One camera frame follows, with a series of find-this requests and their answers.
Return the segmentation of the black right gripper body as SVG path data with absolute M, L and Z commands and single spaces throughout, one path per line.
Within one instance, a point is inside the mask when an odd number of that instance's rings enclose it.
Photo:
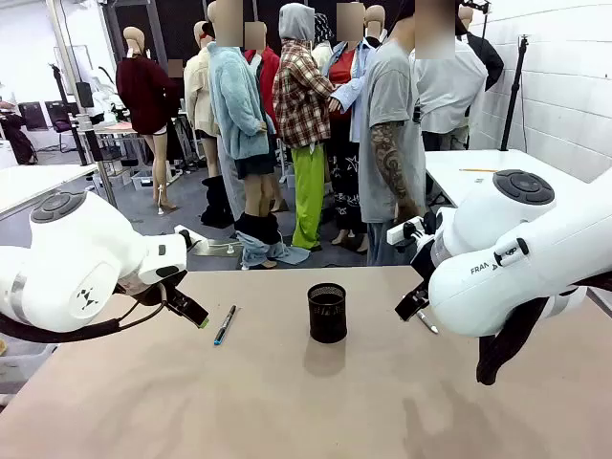
M 413 239 L 412 246 L 415 249 L 415 254 L 412 257 L 410 266 L 423 279 L 421 286 L 427 288 L 428 282 L 436 269 L 431 259 L 431 249 L 435 242 L 435 236 L 414 236 Z

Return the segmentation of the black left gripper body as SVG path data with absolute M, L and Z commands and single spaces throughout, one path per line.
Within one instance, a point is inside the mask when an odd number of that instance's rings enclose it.
M 144 306 L 159 306 L 163 302 L 162 291 L 167 292 L 167 282 L 159 281 L 148 285 L 138 279 L 120 279 L 117 281 L 117 294 L 134 298 Z

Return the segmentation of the person's right hand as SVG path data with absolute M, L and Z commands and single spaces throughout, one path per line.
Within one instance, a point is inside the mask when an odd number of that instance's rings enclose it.
M 422 212 L 412 200 L 408 199 L 407 201 L 399 201 L 397 203 L 395 223 L 402 224 L 421 215 Z

